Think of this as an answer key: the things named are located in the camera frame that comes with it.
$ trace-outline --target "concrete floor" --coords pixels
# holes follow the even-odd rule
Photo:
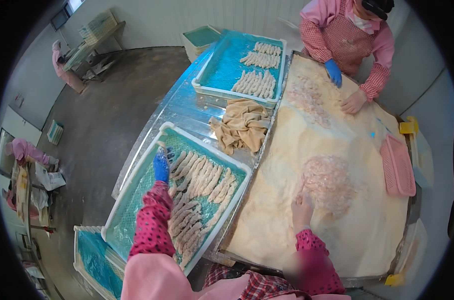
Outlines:
[[[102,299],[73,268],[73,226],[105,225],[115,202],[110,194],[130,149],[189,65],[183,47],[129,50],[103,82],[89,81],[82,94],[66,85],[50,111],[38,148],[60,159],[67,184],[51,207],[57,231],[50,240],[41,231],[36,235],[44,265],[65,299]],[[64,125],[58,146],[45,134],[53,119]],[[201,261],[189,276],[197,291],[207,266]]]

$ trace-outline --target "red checkered apron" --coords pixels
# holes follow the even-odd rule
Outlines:
[[[381,22],[377,32],[368,34],[345,16],[346,3],[347,0],[342,0],[339,15],[324,28],[322,35],[339,69],[353,77],[359,70],[362,58],[372,53],[372,43],[385,22]],[[302,52],[309,54],[306,48]]]
[[[214,263],[205,277],[205,283],[203,288],[207,288],[221,279],[227,279],[227,274],[232,269],[218,263]],[[277,276],[264,276],[257,272],[248,270],[245,274],[250,275],[247,287],[242,292],[240,300],[267,300],[273,297],[278,297],[286,294],[296,294],[296,297],[304,296],[305,300],[310,300],[311,297],[303,292],[294,289],[285,279]]]

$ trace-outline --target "blue glove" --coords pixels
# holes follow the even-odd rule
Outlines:
[[[163,181],[168,184],[170,176],[170,167],[167,159],[172,159],[175,153],[172,152],[172,147],[167,148],[167,155],[163,147],[159,147],[157,154],[153,158],[153,172],[155,173],[155,180]]]
[[[340,88],[342,86],[342,74],[340,73],[340,69],[336,62],[332,58],[326,61],[326,69],[327,73],[329,73],[330,80],[332,80],[332,82]]]

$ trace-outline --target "towel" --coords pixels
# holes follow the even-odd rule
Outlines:
[[[234,148],[249,147],[257,152],[270,123],[265,107],[249,99],[230,99],[222,121],[209,120],[221,150],[231,155]]]

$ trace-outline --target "pink plastic basket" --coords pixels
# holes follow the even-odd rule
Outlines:
[[[380,148],[387,193],[395,196],[414,196],[415,180],[407,146],[393,135],[386,135]]]

